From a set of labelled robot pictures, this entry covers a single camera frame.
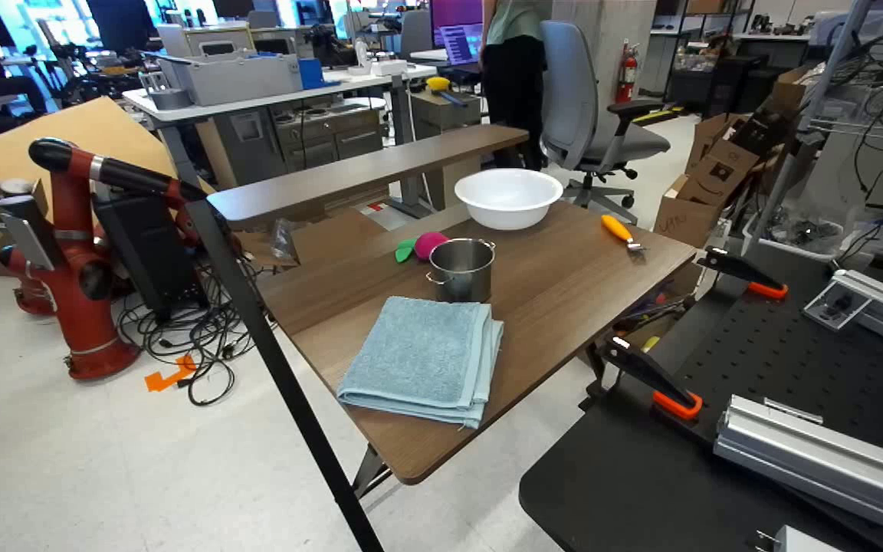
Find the red robot arm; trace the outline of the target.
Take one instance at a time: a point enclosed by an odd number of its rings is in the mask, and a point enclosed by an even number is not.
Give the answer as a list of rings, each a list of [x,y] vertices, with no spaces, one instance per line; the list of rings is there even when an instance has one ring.
[[[137,350],[114,326],[114,264],[95,245],[91,183],[159,197],[172,210],[203,198],[205,191],[116,155],[90,153],[60,137],[36,137],[27,155],[50,172],[53,215],[34,197],[6,197],[13,245],[0,251],[24,285],[45,291],[42,303],[57,320],[68,345],[68,374],[79,382],[118,374]]]

